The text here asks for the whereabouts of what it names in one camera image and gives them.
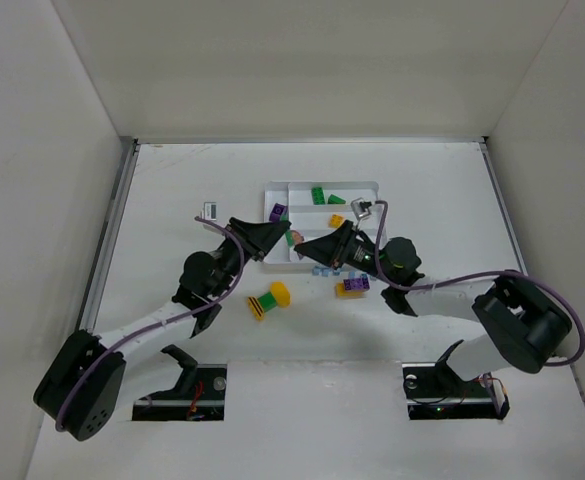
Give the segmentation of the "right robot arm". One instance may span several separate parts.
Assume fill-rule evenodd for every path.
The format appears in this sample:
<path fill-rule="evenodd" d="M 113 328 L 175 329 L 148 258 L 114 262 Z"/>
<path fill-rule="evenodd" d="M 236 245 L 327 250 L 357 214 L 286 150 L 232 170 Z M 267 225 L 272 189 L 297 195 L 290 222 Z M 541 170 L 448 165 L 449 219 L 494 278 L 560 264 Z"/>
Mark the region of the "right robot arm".
<path fill-rule="evenodd" d="M 434 363 L 431 372 L 446 388 L 508 367 L 536 374 L 572 329 L 568 315 L 515 271 L 486 281 L 437 282 L 420 272 L 411 240 L 394 237 L 379 248 L 350 221 L 294 249 L 323 266 L 347 265 L 384 281 L 381 296 L 397 314 L 479 323 L 483 335 L 453 343 Z"/>

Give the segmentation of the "yellow square lego brick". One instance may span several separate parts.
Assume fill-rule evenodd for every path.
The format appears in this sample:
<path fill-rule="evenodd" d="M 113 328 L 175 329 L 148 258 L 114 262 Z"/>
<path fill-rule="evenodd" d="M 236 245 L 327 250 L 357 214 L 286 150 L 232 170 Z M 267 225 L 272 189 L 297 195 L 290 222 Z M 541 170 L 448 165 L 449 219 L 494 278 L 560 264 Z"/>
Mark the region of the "yellow square lego brick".
<path fill-rule="evenodd" d="M 340 215 L 332 215 L 328 221 L 328 226 L 330 228 L 339 228 L 344 222 L 344 218 Z"/>

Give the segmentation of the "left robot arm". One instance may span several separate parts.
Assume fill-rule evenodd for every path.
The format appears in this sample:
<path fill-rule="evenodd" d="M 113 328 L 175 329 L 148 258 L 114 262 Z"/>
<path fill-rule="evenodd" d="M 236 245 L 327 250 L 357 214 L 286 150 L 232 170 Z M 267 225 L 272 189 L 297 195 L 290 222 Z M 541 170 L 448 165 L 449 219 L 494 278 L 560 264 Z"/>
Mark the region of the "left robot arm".
<path fill-rule="evenodd" d="M 249 261 L 262 261 L 290 229 L 288 220 L 249 223 L 231 218 L 207 226 L 224 239 L 212 251 L 190 254 L 175 294 L 159 309 L 124 327 L 94 334 L 73 332 L 63 343 L 33 393 L 34 404 L 60 432 L 77 441 L 96 435 L 133 385 L 132 371 L 162 353 L 176 360 L 174 381 L 185 387 L 195 360 L 176 346 L 205 331 L 232 294 Z"/>

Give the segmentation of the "green curved lego brick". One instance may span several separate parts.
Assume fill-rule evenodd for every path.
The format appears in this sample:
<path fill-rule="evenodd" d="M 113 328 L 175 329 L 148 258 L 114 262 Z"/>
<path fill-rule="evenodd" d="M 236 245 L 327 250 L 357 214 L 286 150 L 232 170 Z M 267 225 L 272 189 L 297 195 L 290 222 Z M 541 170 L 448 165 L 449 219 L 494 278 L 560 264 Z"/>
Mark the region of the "green curved lego brick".
<path fill-rule="evenodd" d="M 347 201 L 337 195 L 331 194 L 327 199 L 327 203 L 330 205 L 345 205 Z"/>

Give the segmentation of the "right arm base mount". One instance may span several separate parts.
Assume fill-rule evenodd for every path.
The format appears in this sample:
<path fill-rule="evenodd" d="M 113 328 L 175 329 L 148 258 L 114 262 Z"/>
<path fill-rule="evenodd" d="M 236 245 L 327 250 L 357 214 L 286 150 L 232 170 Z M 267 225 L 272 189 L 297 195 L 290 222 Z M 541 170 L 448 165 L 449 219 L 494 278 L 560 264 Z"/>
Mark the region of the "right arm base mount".
<path fill-rule="evenodd" d="M 509 414 L 509 396 L 499 378 L 488 372 L 471 380 L 462 380 L 447 365 L 447 360 L 461 343 L 461 340 L 454 343 L 434 363 L 402 365 L 402 386 L 411 421 L 503 421 Z"/>

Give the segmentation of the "white divided tray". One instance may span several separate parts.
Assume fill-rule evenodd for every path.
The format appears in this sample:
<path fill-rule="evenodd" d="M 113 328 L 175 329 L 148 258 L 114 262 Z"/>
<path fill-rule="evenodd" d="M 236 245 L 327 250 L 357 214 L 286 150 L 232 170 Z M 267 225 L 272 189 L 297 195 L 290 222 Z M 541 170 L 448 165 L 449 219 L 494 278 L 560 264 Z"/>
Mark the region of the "white divided tray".
<path fill-rule="evenodd" d="M 372 240 L 376 238 L 380 210 L 374 208 L 369 217 L 359 221 L 351 208 L 355 200 L 376 201 L 379 185 L 375 181 L 272 181 L 264 187 L 263 218 L 268 220 L 274 207 L 286 208 L 292 232 L 283 236 L 264 260 L 276 272 L 310 272 L 315 263 L 300 257 L 290 245 L 292 239 L 315 240 L 336 230 L 334 216 L 350 220 Z"/>

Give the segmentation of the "purple arch lego brick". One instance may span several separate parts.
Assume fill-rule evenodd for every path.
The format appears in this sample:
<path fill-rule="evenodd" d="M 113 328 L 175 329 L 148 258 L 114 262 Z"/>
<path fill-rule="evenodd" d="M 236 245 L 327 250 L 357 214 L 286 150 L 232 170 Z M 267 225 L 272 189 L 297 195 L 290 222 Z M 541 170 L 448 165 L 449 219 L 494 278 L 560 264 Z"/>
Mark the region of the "purple arch lego brick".
<path fill-rule="evenodd" d="M 285 221 L 288 215 L 288 207 L 281 203 L 275 203 L 270 211 L 268 220 L 270 222 Z"/>

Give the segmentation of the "green long lego brick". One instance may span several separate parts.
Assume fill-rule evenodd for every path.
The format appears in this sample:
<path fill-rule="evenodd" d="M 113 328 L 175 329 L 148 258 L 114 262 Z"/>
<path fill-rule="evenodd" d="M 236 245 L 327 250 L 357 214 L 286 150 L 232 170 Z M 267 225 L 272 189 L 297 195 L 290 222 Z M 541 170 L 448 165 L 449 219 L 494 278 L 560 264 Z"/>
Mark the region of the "green long lego brick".
<path fill-rule="evenodd" d="M 320 186 L 315 186 L 311 188 L 311 198 L 314 205 L 326 204 L 325 194 Z"/>

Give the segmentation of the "green square lego brick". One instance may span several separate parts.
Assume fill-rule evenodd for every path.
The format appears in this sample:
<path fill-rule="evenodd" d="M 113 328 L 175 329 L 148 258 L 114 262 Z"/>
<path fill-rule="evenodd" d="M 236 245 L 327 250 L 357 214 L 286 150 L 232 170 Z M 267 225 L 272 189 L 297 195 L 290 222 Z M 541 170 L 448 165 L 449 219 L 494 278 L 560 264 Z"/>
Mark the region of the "green square lego brick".
<path fill-rule="evenodd" d="M 281 219 L 283 221 L 289 220 L 287 211 L 282 215 Z M 286 231 L 285 238 L 286 238 L 286 242 L 287 242 L 288 247 L 292 248 L 295 245 L 295 242 L 293 239 L 292 230 L 290 228 L 288 228 L 288 230 Z"/>

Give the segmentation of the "yellow rounded lego brick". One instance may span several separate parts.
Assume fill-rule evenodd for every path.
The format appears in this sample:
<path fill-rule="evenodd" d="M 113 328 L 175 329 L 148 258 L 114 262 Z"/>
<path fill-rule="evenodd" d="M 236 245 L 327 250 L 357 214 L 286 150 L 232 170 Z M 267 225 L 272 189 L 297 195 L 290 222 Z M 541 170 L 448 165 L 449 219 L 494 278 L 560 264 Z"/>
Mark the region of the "yellow rounded lego brick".
<path fill-rule="evenodd" d="M 276 304 L 280 308 L 286 308 L 291 303 L 291 294 L 283 282 L 274 282 L 271 284 L 270 293 Z"/>

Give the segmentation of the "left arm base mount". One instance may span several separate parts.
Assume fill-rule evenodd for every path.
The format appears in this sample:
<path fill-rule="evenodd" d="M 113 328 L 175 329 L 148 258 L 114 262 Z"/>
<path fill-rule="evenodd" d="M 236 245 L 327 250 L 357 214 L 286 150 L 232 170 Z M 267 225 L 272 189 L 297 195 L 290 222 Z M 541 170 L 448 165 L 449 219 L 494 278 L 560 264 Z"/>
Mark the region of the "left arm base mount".
<path fill-rule="evenodd" d="M 141 397 L 132 407 L 135 422 L 217 422 L 225 416 L 228 366 L 200 364 L 176 345 L 161 350 L 179 368 L 172 384 Z"/>

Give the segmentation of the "green lego brick in stack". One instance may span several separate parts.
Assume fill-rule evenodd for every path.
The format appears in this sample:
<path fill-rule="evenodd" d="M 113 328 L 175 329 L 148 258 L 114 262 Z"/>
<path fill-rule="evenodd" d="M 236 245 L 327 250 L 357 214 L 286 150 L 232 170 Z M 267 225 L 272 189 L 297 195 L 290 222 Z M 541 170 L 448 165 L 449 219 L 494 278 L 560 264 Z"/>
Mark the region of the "green lego brick in stack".
<path fill-rule="evenodd" d="M 271 293 L 265 293 L 258 298 L 258 303 L 264 312 L 268 312 L 278 306 L 275 296 Z"/>

